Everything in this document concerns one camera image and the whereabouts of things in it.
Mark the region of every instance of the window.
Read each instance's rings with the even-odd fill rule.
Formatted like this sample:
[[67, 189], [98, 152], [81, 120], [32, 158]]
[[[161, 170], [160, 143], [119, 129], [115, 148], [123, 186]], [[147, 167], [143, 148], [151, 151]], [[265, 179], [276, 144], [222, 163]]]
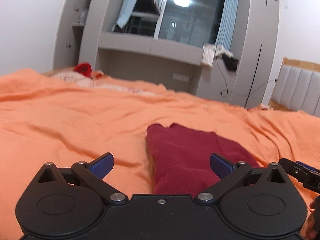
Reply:
[[201, 47], [215, 43], [224, 0], [162, 0], [158, 9], [138, 0], [127, 25], [116, 32], [134, 33]]

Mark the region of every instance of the red object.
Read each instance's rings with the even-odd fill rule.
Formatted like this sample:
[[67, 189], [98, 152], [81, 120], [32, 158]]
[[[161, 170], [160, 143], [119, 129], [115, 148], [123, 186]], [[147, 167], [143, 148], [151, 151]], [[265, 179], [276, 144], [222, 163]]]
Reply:
[[234, 163], [245, 161], [258, 167], [240, 144], [178, 124], [147, 129], [148, 150], [155, 160], [154, 194], [190, 194], [195, 197], [220, 179], [210, 168], [210, 156], [218, 153]]
[[82, 75], [84, 75], [86, 77], [90, 77], [91, 72], [92, 72], [91, 65], [89, 63], [87, 63], [87, 62], [80, 63], [73, 70], [76, 71], [76, 72], [79, 72], [80, 74], [82, 74]]

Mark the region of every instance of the white cloth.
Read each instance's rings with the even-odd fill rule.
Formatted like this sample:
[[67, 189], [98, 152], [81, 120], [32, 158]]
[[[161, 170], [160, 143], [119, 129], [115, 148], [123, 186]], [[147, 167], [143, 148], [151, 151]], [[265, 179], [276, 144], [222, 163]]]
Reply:
[[204, 44], [203, 57], [200, 65], [211, 68], [214, 56], [221, 57], [222, 54], [226, 54], [228, 57], [234, 57], [233, 53], [226, 50], [223, 46], [216, 46], [215, 44]]

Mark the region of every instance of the white cushioned panel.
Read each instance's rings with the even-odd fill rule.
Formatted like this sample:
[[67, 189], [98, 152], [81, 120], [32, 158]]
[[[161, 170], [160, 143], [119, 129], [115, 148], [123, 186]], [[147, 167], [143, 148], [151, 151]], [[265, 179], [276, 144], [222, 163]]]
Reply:
[[285, 87], [280, 99], [280, 104], [282, 106], [285, 106], [288, 109], [290, 107], [291, 100], [296, 90], [300, 73], [301, 73], [301, 68], [291, 67], [287, 82], [285, 84]]
[[301, 110], [308, 114], [315, 114], [315, 110], [320, 98], [320, 73], [313, 72], [306, 98], [303, 102]]
[[278, 104], [280, 103], [280, 99], [284, 91], [285, 84], [287, 83], [290, 69], [291, 69], [291, 66], [283, 65], [281, 67], [281, 71], [277, 78], [277, 83], [276, 83], [275, 89], [273, 90], [271, 99]]
[[318, 102], [318, 106], [317, 106], [317, 108], [316, 108], [316, 111], [315, 111], [314, 116], [320, 117], [320, 100], [319, 100], [319, 102]]
[[301, 70], [298, 84], [289, 106], [289, 109], [291, 111], [299, 111], [302, 108], [303, 102], [308, 92], [312, 73], [313, 71], [311, 70]]

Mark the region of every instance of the wooden bed frame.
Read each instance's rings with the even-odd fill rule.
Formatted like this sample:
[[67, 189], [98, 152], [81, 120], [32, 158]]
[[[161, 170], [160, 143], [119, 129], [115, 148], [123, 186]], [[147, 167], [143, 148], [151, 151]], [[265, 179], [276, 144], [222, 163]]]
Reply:
[[[302, 60], [297, 60], [297, 59], [288, 59], [288, 58], [284, 57], [283, 61], [282, 61], [282, 66], [283, 65], [289, 65], [289, 66], [299, 67], [302, 69], [320, 72], [320, 64], [308, 62], [308, 61], [302, 61]], [[276, 110], [289, 111], [289, 112], [291, 111], [291, 110], [287, 109], [286, 107], [284, 107], [284, 106], [282, 106], [272, 100], [269, 101], [269, 106], [273, 107]]]

